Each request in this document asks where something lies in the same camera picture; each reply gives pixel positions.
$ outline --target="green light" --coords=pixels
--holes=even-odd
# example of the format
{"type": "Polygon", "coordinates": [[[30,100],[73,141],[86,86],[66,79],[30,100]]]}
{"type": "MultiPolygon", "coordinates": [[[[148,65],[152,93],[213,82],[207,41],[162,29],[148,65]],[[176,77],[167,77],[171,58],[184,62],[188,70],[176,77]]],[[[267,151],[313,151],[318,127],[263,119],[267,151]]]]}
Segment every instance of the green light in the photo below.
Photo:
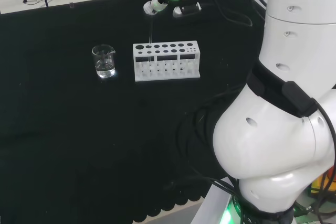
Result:
{"type": "Polygon", "coordinates": [[[231,222],[231,214],[229,209],[226,209],[223,213],[222,219],[219,224],[229,224],[231,222]]]}

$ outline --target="yellow object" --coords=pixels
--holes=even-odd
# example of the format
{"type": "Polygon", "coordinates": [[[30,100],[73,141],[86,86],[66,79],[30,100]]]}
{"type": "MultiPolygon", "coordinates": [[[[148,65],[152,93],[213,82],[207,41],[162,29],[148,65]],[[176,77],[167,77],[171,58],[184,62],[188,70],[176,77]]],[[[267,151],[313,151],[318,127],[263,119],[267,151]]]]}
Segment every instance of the yellow object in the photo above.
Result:
{"type": "MultiPolygon", "coordinates": [[[[314,188],[316,189],[321,189],[321,184],[322,184],[322,178],[323,178],[323,175],[321,175],[320,177],[318,177],[312,184],[311,184],[311,190],[310,192],[312,194],[316,194],[318,193],[319,191],[315,191],[314,188]]],[[[326,179],[324,180],[324,188],[325,186],[327,185],[327,183],[329,182],[329,178],[328,176],[326,176],[326,179]]],[[[328,191],[336,191],[336,182],[333,182],[329,188],[328,191]]]]}

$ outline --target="black tablecloth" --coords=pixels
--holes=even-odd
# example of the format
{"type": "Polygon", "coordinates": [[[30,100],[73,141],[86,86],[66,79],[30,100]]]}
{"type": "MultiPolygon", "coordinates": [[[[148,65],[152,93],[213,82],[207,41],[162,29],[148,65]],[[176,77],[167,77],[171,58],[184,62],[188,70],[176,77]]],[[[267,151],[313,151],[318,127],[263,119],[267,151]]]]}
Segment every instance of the black tablecloth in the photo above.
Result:
{"type": "MultiPolygon", "coordinates": [[[[135,83],[132,44],[148,42],[146,1],[0,15],[2,224],[126,224],[206,195],[202,183],[162,189],[187,173],[174,131],[186,112],[245,82],[263,23],[247,0],[219,2],[249,15],[253,28],[224,21],[211,5],[179,20],[170,8],[155,18],[153,41],[197,40],[201,78],[135,83]],[[90,53],[101,43],[117,52],[117,76],[107,81],[90,53]]],[[[190,155],[207,176],[223,175],[202,145],[192,143],[190,155]]]]}

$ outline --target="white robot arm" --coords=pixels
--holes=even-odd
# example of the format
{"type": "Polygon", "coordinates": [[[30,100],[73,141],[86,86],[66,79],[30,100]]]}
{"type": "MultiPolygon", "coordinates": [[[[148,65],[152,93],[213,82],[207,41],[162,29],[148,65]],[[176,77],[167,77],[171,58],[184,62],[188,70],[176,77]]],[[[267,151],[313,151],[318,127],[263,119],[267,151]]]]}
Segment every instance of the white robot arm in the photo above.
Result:
{"type": "Polygon", "coordinates": [[[291,208],[334,164],[333,139],[321,112],[298,116],[279,91],[295,82],[336,127],[335,39],[335,0],[268,0],[259,62],[213,135],[219,163],[240,179],[242,196],[260,211],[291,208]]]}

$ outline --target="water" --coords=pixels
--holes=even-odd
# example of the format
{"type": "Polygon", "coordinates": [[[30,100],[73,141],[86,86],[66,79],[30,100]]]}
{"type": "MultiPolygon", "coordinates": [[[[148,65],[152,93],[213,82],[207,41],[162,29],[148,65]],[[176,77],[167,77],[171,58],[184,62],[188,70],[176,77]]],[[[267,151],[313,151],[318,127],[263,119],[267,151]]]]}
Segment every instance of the water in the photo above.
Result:
{"type": "Polygon", "coordinates": [[[97,75],[101,78],[108,78],[114,76],[116,69],[111,59],[99,60],[96,63],[97,75]]]}

